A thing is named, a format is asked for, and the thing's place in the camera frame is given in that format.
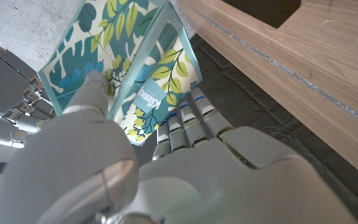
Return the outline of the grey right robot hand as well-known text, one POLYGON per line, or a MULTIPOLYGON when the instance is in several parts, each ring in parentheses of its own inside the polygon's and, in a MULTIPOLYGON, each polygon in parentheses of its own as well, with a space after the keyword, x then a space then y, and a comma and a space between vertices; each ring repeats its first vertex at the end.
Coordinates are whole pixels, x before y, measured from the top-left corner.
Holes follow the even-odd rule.
POLYGON ((37 72, 0 47, 0 144, 24 147, 55 116, 37 72))

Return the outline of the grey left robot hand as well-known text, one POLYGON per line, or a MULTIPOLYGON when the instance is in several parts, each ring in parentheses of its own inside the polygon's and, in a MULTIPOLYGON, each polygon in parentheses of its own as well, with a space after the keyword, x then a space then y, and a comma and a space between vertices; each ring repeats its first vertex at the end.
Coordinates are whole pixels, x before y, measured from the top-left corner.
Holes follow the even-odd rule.
POLYGON ((91 71, 61 116, 3 170, 0 223, 355 223, 299 153, 211 105, 214 138, 140 166, 106 118, 107 83, 91 71))

